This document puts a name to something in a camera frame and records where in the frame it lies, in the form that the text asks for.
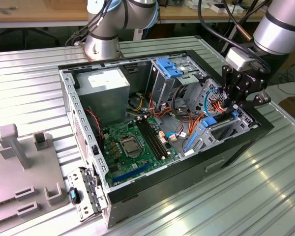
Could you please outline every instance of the wooden table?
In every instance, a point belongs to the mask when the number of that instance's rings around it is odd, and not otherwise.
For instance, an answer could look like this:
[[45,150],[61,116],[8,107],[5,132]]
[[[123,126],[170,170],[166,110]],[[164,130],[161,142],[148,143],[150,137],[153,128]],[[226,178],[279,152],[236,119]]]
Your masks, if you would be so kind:
[[[0,12],[0,28],[84,26],[88,21],[87,10],[55,10],[49,0],[0,0],[0,7],[17,6],[11,15]],[[208,23],[228,21],[226,13],[203,9],[203,18]],[[198,13],[188,6],[160,7],[161,20],[158,23],[198,23]],[[258,11],[248,21],[260,21],[264,13]]]
[[[236,19],[241,19],[246,12],[234,14]],[[198,12],[188,6],[167,6],[160,7],[161,23],[199,23]],[[265,14],[258,11],[248,18],[248,22],[259,22]],[[203,8],[202,16],[207,23],[227,22],[229,19],[226,13],[216,13],[211,9]]]

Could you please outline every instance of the connector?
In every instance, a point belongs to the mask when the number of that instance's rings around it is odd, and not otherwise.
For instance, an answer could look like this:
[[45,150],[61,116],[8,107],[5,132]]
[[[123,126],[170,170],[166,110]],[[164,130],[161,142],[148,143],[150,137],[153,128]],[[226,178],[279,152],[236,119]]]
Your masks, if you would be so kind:
[[177,138],[176,138],[176,134],[172,134],[168,137],[168,139],[171,141],[171,142],[175,142],[177,141]]

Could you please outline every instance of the ram slot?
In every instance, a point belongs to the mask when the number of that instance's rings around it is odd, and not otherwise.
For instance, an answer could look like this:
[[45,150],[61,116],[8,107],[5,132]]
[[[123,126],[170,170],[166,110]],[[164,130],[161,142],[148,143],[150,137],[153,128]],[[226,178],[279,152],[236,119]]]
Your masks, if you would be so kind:
[[167,152],[164,149],[161,142],[158,140],[157,136],[154,134],[147,120],[136,121],[137,127],[142,133],[144,139],[146,140],[148,146],[152,149],[157,160],[160,160],[163,156],[167,157]]

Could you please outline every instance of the metal table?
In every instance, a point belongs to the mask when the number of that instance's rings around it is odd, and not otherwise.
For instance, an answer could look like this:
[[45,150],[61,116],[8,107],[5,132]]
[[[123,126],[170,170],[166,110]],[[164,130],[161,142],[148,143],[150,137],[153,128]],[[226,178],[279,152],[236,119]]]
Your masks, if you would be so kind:
[[[216,70],[224,64],[194,37],[123,42],[125,56],[194,49]],[[19,135],[53,135],[62,174],[82,166],[66,117],[57,65],[86,61],[81,48],[0,53],[0,125]],[[275,104],[258,110],[275,126],[238,161],[109,230],[101,216],[84,224],[72,204],[2,235],[295,235],[295,121]]]

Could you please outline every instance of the black cable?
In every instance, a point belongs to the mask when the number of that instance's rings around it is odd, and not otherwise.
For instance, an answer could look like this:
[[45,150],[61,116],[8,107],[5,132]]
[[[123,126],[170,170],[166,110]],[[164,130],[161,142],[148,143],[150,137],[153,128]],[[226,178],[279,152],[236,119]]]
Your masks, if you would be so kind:
[[[80,30],[78,30],[77,32],[75,32],[67,41],[66,41],[66,43],[65,43],[65,46],[68,44],[68,42],[70,41],[70,39],[72,39],[71,40],[71,44],[73,44],[73,42],[74,42],[74,40],[76,39],[76,38],[78,38],[78,37],[81,37],[81,36],[83,36],[83,34],[81,35],[81,32],[82,31],[84,31],[85,29],[87,29],[87,28],[92,28],[93,26],[95,26],[97,23],[98,23],[98,21],[100,20],[100,18],[102,17],[102,15],[103,15],[103,10],[104,10],[104,8],[108,5],[110,5],[110,3],[109,4],[107,4],[107,0],[104,0],[104,3],[103,3],[103,7],[101,8],[101,10],[82,28],[82,29],[80,29]],[[90,27],[89,27],[89,25],[98,17],[100,15],[100,17],[99,17],[99,19],[95,22],[95,23],[93,23]]]
[[235,19],[235,17],[233,16],[233,13],[234,13],[234,10],[235,10],[235,5],[234,5],[234,8],[233,8],[233,11],[231,12],[226,1],[225,0],[222,0],[222,3],[228,13],[228,15],[230,16],[229,20],[232,20],[234,22],[235,25],[239,25],[237,20]]
[[85,36],[80,40],[80,42],[82,42],[84,39],[86,39],[91,33],[93,33],[93,32],[96,30],[96,28],[98,27],[97,23],[101,20],[101,18],[104,19],[105,15],[106,15],[106,13],[107,13],[107,11],[108,11],[108,8],[109,8],[109,6],[110,6],[110,4],[111,4],[112,1],[113,1],[113,0],[109,0],[109,1],[108,1],[107,5],[106,5],[106,7],[105,7],[105,10],[104,10],[104,8],[101,9],[101,15],[100,15],[99,19],[98,19],[95,23],[93,23],[92,25],[90,25],[90,27],[89,27],[89,28],[92,28],[92,27],[94,27],[94,28],[92,29],[92,31],[89,31],[89,33],[88,33],[87,35],[85,35]]
[[254,13],[256,13],[258,10],[260,10],[263,6],[265,6],[270,0],[265,0],[263,3],[259,4],[255,9],[253,9],[251,12],[247,12],[247,14],[239,21],[239,24],[242,26],[247,19]]
[[294,95],[294,96],[295,96],[295,93],[288,93],[288,92],[285,92],[284,90],[282,90],[282,89],[279,87],[279,85],[277,85],[277,88],[278,88],[279,90],[281,90],[282,92],[286,93],[287,95]]
[[[232,10],[232,15],[235,12],[235,7],[237,6],[237,2],[238,2],[238,0],[236,0],[235,3],[234,3],[234,8]],[[226,26],[226,30],[223,32],[223,35],[226,36],[231,28],[232,28],[232,23],[231,23],[231,18],[229,17],[228,22],[227,22],[227,26]]]
[[202,17],[202,13],[201,13],[201,3],[202,3],[202,0],[199,0],[198,2],[198,17],[199,17],[199,20],[200,20],[200,23],[201,25],[207,30],[209,31],[210,33],[212,33],[213,35],[215,35],[216,37],[218,38],[221,38],[223,39],[225,42],[233,45],[234,47],[240,49],[241,51],[245,52],[246,54],[248,54],[249,56],[251,56],[252,58],[254,58],[258,63],[260,63],[261,65],[263,65],[264,67],[264,70],[261,70],[260,72],[261,73],[264,73],[264,74],[267,74],[267,73],[270,73],[271,71],[271,67],[270,65],[264,61],[262,58],[260,58],[259,56],[257,56],[255,53],[253,53],[252,51],[248,50],[248,49],[245,49],[243,47],[241,47],[239,44],[237,44],[236,42],[228,39],[227,37],[221,35],[220,33],[216,32],[214,29],[212,29],[211,27],[209,27],[203,17]]
[[255,8],[255,6],[257,5],[258,1],[259,1],[259,0],[253,0],[253,2],[251,3],[250,7],[249,7],[248,10],[247,10],[246,15],[247,15],[249,12],[251,12],[251,11]]

